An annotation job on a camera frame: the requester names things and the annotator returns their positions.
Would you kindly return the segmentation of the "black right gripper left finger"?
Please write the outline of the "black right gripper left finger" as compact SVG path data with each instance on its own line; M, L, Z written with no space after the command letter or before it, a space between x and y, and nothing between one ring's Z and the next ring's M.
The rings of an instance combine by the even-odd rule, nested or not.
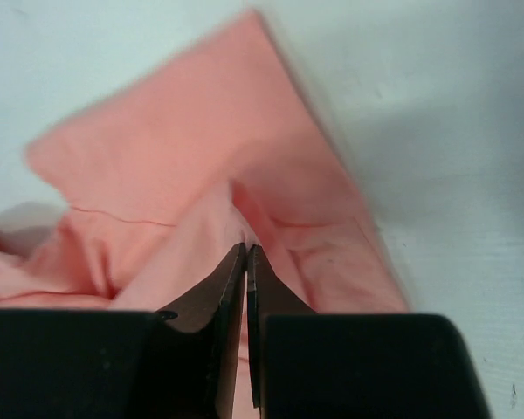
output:
M168 329L156 418L230 418L238 367L245 244L158 311Z

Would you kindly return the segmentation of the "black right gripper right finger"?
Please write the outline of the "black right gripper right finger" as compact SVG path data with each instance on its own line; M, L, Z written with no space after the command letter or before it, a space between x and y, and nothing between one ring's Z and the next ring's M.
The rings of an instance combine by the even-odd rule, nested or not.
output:
M249 250L247 322L252 402L262 418L315 418L315 311L285 285L260 245Z

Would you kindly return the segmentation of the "salmon orange t shirt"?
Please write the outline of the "salmon orange t shirt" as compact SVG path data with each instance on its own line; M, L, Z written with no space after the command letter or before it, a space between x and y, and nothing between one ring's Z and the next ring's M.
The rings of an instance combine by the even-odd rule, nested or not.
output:
M315 312L406 308L362 196L249 12L33 141L66 211L0 219L0 418L156 418L158 313L260 245ZM315 418L355 418L343 321L315 314ZM250 404L243 299L232 417Z

